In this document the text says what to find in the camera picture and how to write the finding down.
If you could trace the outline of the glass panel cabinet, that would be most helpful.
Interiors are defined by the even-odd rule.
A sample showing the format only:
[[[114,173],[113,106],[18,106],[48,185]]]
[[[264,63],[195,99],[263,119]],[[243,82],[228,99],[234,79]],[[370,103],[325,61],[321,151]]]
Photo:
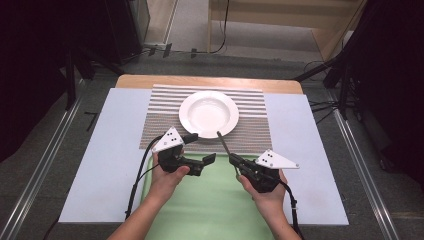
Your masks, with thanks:
[[[136,32],[141,45],[144,44],[150,23],[147,0],[129,0]]]

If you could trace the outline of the white deep plate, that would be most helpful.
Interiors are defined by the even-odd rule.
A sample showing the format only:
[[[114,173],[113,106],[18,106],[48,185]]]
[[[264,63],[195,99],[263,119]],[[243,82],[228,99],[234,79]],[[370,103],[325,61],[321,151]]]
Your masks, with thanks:
[[[199,91],[188,96],[179,108],[181,125],[200,138],[217,138],[230,133],[239,121],[239,109],[226,94],[218,91]]]

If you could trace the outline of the person's left hand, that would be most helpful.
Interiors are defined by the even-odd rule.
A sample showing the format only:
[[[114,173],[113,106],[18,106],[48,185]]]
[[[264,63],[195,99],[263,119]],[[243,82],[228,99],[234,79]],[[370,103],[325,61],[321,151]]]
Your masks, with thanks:
[[[169,173],[164,171],[160,166],[157,166],[152,171],[151,185],[147,199],[155,203],[166,203],[189,171],[189,167],[181,166],[176,171]]]

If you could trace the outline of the wooden table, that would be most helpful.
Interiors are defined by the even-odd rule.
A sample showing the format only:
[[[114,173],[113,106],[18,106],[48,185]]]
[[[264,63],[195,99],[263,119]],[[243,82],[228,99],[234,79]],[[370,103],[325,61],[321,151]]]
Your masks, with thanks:
[[[129,75],[118,78],[117,88],[151,89],[155,84],[178,86],[214,86],[228,88],[260,89],[265,93],[302,94],[299,82],[294,80],[247,79],[232,77],[202,77],[173,75]]]

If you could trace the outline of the steel fork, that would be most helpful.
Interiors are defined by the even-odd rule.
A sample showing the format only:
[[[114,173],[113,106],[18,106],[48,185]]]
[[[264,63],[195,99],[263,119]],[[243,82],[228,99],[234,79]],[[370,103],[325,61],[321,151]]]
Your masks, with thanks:
[[[238,179],[238,177],[240,176],[240,173],[239,173],[239,170],[238,170],[237,166],[235,165],[235,162],[232,159],[231,152],[228,149],[228,147],[227,147],[227,145],[225,143],[225,140],[224,140],[221,132],[220,131],[217,131],[216,133],[217,133],[217,136],[218,136],[218,138],[219,138],[219,140],[220,140],[223,148],[225,149],[225,151],[226,151],[226,153],[228,155],[228,161],[229,161],[229,163],[233,166],[233,168],[235,170],[236,179]]]

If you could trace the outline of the pale blue table board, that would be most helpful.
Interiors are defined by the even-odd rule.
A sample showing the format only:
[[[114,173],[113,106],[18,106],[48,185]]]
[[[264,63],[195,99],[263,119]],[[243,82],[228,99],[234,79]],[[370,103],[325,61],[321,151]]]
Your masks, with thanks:
[[[144,150],[146,89],[110,90],[65,201],[60,222],[120,223]],[[288,170],[303,225],[345,226],[348,217],[308,100],[300,94],[265,96],[272,148],[299,164]]]

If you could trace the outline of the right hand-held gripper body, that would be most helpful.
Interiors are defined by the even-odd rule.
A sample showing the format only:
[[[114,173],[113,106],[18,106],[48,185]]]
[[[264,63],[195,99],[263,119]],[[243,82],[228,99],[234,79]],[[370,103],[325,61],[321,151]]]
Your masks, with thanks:
[[[268,193],[279,184],[281,169],[298,168],[298,163],[268,149],[255,160],[244,159],[240,164],[240,173],[250,181],[258,193]]]

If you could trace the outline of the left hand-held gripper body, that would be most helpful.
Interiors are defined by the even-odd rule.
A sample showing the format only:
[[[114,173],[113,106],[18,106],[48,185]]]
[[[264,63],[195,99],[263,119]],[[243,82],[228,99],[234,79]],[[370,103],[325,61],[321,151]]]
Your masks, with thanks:
[[[157,142],[152,152],[158,155],[160,167],[169,173],[176,171],[181,166],[190,168],[190,176],[200,176],[204,164],[202,161],[188,159],[182,155],[184,136],[181,136],[175,127],[171,127]]]

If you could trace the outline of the person's right hand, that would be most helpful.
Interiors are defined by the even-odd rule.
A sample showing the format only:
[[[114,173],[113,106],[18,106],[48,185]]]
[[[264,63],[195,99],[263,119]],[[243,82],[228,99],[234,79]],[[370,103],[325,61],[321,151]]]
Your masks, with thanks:
[[[278,184],[272,192],[259,193],[245,176],[240,175],[238,181],[251,195],[259,213],[267,223],[287,221],[283,210],[283,202],[286,194],[286,189],[283,185]]]

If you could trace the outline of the aluminium floor rail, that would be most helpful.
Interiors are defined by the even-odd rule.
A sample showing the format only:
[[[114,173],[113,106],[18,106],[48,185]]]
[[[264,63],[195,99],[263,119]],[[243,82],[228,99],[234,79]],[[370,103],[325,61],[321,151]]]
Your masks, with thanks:
[[[55,132],[50,139],[35,171],[33,172],[29,182],[26,184],[22,194],[18,198],[12,213],[8,217],[2,232],[0,233],[0,240],[15,240],[37,194],[41,185],[50,169],[51,164],[60,148],[64,137],[79,109],[83,96],[80,95],[76,98],[75,102],[67,110],[60,123],[55,129]]]
[[[383,238],[385,240],[400,240],[388,208],[386,207],[371,172],[367,167],[366,161],[350,128],[349,122],[343,118],[340,107],[335,108],[334,116],[364,188],[364,192],[370,203],[373,215],[380,227]]]

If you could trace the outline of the brown striped woven placemat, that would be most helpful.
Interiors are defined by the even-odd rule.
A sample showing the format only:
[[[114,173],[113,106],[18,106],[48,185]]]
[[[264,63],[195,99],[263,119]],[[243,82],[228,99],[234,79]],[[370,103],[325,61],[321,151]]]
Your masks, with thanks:
[[[230,150],[239,155],[261,155],[272,147],[264,94],[259,89],[156,84],[150,96],[140,147],[175,127],[181,136],[189,133],[179,120],[179,108],[191,94],[218,91],[229,96],[239,109],[239,121],[228,134],[222,135]],[[186,152],[226,153],[219,138],[198,140],[185,146]]]

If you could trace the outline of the black metal stand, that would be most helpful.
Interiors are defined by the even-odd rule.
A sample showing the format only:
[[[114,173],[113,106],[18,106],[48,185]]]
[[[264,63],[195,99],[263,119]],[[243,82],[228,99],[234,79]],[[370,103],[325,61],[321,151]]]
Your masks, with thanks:
[[[65,57],[65,76],[67,104],[65,109],[70,110],[76,102],[75,70],[78,70],[84,79],[93,79],[95,70],[92,61],[99,63],[109,69],[117,76],[124,74],[124,71],[107,61],[94,51],[85,46],[69,46]]]
[[[323,80],[323,85],[326,89],[334,88],[340,84],[339,98],[336,104],[336,109],[341,114],[344,120],[347,119],[346,109],[348,108],[347,96],[349,91],[349,79],[351,77],[351,67],[349,65],[349,57],[351,50],[345,47],[340,53],[328,61],[324,61],[317,67],[312,68],[303,74],[294,77],[297,82],[302,82],[324,70],[329,69],[329,73]]]

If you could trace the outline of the beige wooden cabinet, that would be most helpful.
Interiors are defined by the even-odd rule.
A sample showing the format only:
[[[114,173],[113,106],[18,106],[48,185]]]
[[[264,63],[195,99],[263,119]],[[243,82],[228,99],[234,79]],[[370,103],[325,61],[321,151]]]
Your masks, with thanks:
[[[212,22],[268,24],[311,28],[324,61],[336,54],[346,33],[354,30],[368,0],[208,0],[208,41]]]

